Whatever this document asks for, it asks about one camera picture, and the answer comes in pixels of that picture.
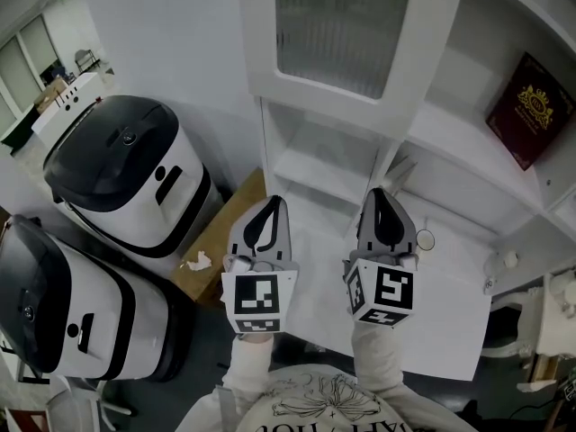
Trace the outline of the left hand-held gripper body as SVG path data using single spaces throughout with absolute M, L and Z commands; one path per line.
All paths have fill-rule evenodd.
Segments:
M 271 264 L 273 272 L 221 274 L 221 300 L 238 334 L 284 331 L 299 267 L 294 262 Z

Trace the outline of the person's right hand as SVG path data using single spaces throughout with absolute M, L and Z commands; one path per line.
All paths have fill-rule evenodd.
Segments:
M 407 270 L 417 270 L 419 257 L 415 254 L 402 254 L 398 256 L 379 255 L 373 261 L 387 266 L 399 266 Z

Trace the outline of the person's left hand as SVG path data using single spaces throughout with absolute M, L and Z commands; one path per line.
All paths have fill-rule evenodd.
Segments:
M 223 258 L 226 273 L 244 274 L 248 272 L 273 272 L 275 266 L 265 261 L 256 261 L 253 257 L 228 254 Z

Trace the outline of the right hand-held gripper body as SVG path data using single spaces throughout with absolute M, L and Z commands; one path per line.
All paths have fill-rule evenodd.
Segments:
M 417 308 L 417 270 L 384 265 L 373 257 L 350 261 L 345 275 L 350 313 L 356 322 L 395 328 Z

